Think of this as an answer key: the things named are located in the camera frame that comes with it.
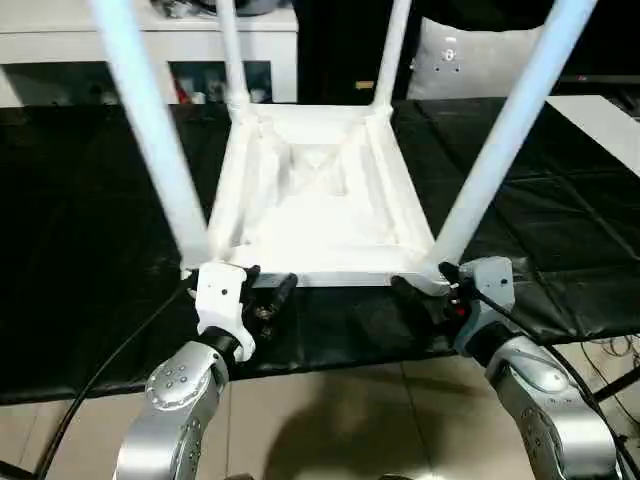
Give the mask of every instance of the black cable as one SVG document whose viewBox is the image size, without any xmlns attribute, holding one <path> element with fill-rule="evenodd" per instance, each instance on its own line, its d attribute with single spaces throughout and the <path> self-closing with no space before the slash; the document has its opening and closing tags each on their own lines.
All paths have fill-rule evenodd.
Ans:
<svg viewBox="0 0 640 480">
<path fill-rule="evenodd" d="M 508 311 L 505 308 L 503 308 L 500 305 L 498 305 L 496 302 L 491 300 L 489 297 L 487 297 L 486 295 L 484 295 L 483 293 L 478 291 L 478 289 L 476 289 L 475 287 L 474 287 L 474 292 L 473 293 L 474 293 L 474 296 L 478 300 L 480 300 L 481 302 L 486 303 L 491 308 L 493 308 L 496 312 L 500 313 L 505 318 L 507 318 L 508 320 L 513 322 L 514 325 L 520 327 L 527 334 L 527 336 L 535 338 L 535 333 L 533 332 L 533 330 L 528 328 L 525 325 L 524 322 L 522 322 L 521 320 L 516 318 L 510 311 Z M 553 355 L 556 358 L 556 360 L 558 360 L 558 362 L 560 362 L 560 364 L 565 368 L 565 370 L 567 370 L 569 375 L 574 378 L 574 380 L 576 381 L 576 383 L 578 384 L 578 386 L 580 388 L 580 393 L 581 393 L 582 398 L 584 399 L 584 401 L 587 403 L 587 405 L 589 405 L 600 416 L 602 421 L 605 423 L 605 425 L 609 429 L 609 432 L 611 433 L 611 437 L 613 438 L 613 442 L 614 442 L 614 444 L 616 446 L 616 449 L 617 449 L 617 452 L 618 452 L 618 462 L 620 463 L 620 468 L 622 469 L 622 474 L 625 477 L 627 476 L 626 472 L 624 470 L 624 465 L 627 465 L 629 470 L 631 470 L 631 473 L 633 474 L 634 478 L 635 479 L 640 479 L 640 468 L 638 468 L 638 465 L 635 463 L 635 460 L 631 456 L 631 454 L 629 453 L 629 450 L 627 450 L 627 447 L 624 444 L 624 442 L 622 442 L 622 440 L 620 440 L 620 438 L 616 434 L 615 430 L 613 430 L 613 428 L 609 424 L 609 421 L 607 420 L 607 417 L 604 415 L 604 412 L 602 411 L 602 409 L 600 408 L 600 405 L 598 404 L 598 402 L 596 401 L 595 397 L 593 396 L 593 392 L 591 391 L 589 386 L 582 379 L 582 377 L 577 372 L 577 370 L 573 367 L 573 365 L 571 365 L 571 363 L 564 357 L 564 355 L 562 355 L 553 346 L 547 346 L 547 347 L 544 347 L 544 348 L 546 348 L 547 351 L 549 353 L 551 353 L 551 355 Z"/>
<path fill-rule="evenodd" d="M 40 458 L 38 462 L 38 466 L 36 467 L 34 478 L 37 480 L 44 480 L 49 472 L 49 468 L 51 468 L 51 463 L 60 447 L 60 443 L 62 443 L 62 439 L 64 434 L 66 433 L 69 425 L 71 425 L 71 421 L 73 417 L 80 409 L 80 405 L 87 398 L 87 395 L 95 385 L 95 383 L 100 379 L 100 376 L 104 373 L 104 371 L 111 365 L 111 363 L 122 353 L 122 351 L 129 346 L 129 344 L 135 340 L 143 330 L 145 330 L 153 321 L 158 318 L 158 316 L 169 306 L 171 305 L 178 296 L 185 292 L 187 289 L 193 287 L 195 279 L 197 279 L 197 274 L 192 273 L 191 276 L 182 280 L 178 287 L 174 290 L 174 292 L 165 300 L 162 305 L 160 305 L 149 317 L 146 318 L 139 326 L 136 328 L 127 339 L 120 344 L 118 348 L 116 348 L 111 355 L 107 357 L 107 359 L 102 362 L 100 367 L 96 370 L 96 372 L 91 376 L 91 378 L 84 384 L 82 390 L 78 396 L 73 400 L 73 403 L 67 410 L 64 418 L 58 425 L 55 434 L 51 438 L 49 445 L 47 446 L 47 450 L 44 452 L 43 456 Z"/>
<path fill-rule="evenodd" d="M 506 308 L 502 307 L 501 305 L 498 305 L 496 302 L 491 300 L 489 297 L 487 297 L 484 293 L 482 293 L 481 291 L 479 291 L 475 287 L 473 289 L 473 295 L 474 295 L 475 298 L 477 298 L 481 302 L 486 303 L 487 305 L 489 305 L 491 308 L 493 308 L 500 315 L 502 315 L 503 317 L 507 318 L 514 325 L 516 325 L 523 332 L 525 332 L 529 337 L 531 337 L 531 338 L 535 338 L 536 337 L 536 333 L 531 328 L 529 328 L 523 321 L 521 321 L 520 319 L 516 318 L 513 315 L 513 313 L 511 313 L 509 310 L 507 310 Z"/>
<path fill-rule="evenodd" d="M 587 353 L 587 350 L 584 348 L 584 344 L 581 343 L 580 344 L 580 349 L 582 350 L 582 353 L 584 354 L 584 357 L 587 359 L 587 362 L 589 363 L 589 365 L 591 366 L 591 368 L 593 369 L 594 372 L 596 372 L 598 374 L 598 376 L 602 379 L 602 381 L 609 385 L 609 381 L 607 380 L 607 378 L 604 376 L 604 374 L 602 373 L 602 371 L 596 366 L 596 364 L 593 362 L 593 360 L 591 360 L 591 357 L 589 356 L 589 354 Z M 631 413 L 629 412 L 629 410 L 627 410 L 627 408 L 623 405 L 623 403 L 620 401 L 620 399 L 618 398 L 617 395 L 613 396 L 614 400 L 616 401 L 616 403 L 618 404 L 618 406 L 620 407 L 620 409 L 622 409 L 622 411 L 624 412 L 624 414 L 629 417 L 629 420 L 631 420 L 631 423 L 635 424 L 636 427 L 640 428 L 640 421 L 636 420 L 636 418 L 631 415 Z"/>
</svg>

